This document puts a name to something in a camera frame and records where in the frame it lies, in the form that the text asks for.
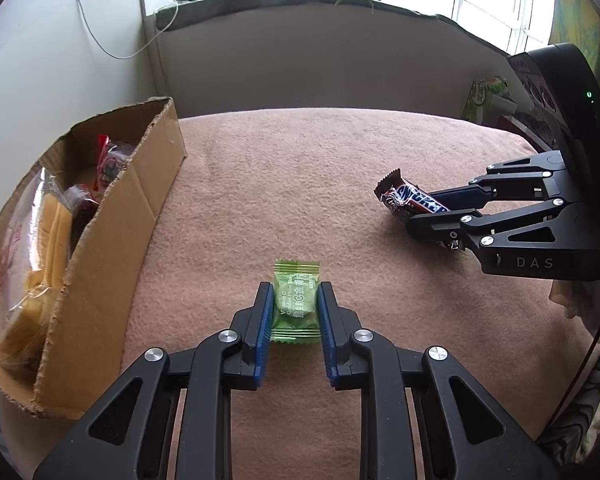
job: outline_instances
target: white cable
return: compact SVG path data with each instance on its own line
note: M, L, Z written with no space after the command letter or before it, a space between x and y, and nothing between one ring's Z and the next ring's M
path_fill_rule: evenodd
M84 20L84 25L87 27L87 30L89 31L89 34L93 38L93 41L96 42L96 44L100 47L101 51L103 51L105 54L107 54L107 56L111 56L114 59L131 59L132 57L135 57L138 54L140 54L144 49L146 49L149 45L151 45L158 36L160 36L165 30L167 30L169 27L171 27L171 24L176 20L176 16L178 15L178 9L180 8L180 5L175 0L171 0L172 2L174 2L176 4L176 7L175 7L175 12L173 13L173 17L172 17L171 21L167 24L167 26L164 27L162 30L158 30L158 32L155 33L154 37L152 37L142 48L140 48L139 50L136 50L133 54L131 54L131 56L115 56L114 54L110 53L106 48L104 48L100 44L100 42L97 40L97 38L93 35L93 31L91 30L91 27L89 26L89 23L87 22L87 17L84 15L84 8L82 7L82 2L80 0L76 0L76 1L78 2L78 7L80 8L80 14L82 15L82 19ZM169 7L169 6L161 7L160 9L158 9L154 12L154 27L155 27L155 17L157 16L158 12L162 9L166 9L167 7Z

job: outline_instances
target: cardboard flap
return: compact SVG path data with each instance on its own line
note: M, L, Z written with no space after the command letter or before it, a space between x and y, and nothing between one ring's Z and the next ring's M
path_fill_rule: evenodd
M64 274L36 377L2 366L0 389L35 415L79 418L117 378L126 322L155 221L185 156L173 101L154 98L76 124L47 150L0 212L0 250L11 215L40 164L62 188L93 171L97 135L138 144L107 187Z

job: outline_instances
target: yellow snack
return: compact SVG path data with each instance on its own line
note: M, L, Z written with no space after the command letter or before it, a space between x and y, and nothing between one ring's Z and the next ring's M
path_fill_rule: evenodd
M34 205L30 217L32 243L26 251L21 299L9 307L11 315L0 334L0 351L23 362L36 357L42 349L69 254L72 215L54 193L44 191L40 193L42 204L38 214ZM17 253L23 241L10 246L13 253Z

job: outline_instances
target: snickers bar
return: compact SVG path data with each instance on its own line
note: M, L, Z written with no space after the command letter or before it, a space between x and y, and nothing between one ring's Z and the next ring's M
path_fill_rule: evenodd
M400 168L393 170L378 182L374 192L378 200L405 223L412 215L449 211L418 186L404 180L400 176Z

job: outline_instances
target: green snack bag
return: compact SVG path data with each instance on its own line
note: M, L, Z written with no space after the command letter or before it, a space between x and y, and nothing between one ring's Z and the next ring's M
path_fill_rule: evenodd
M273 267L273 322L271 340L309 343L320 339L315 311L320 262L277 260Z

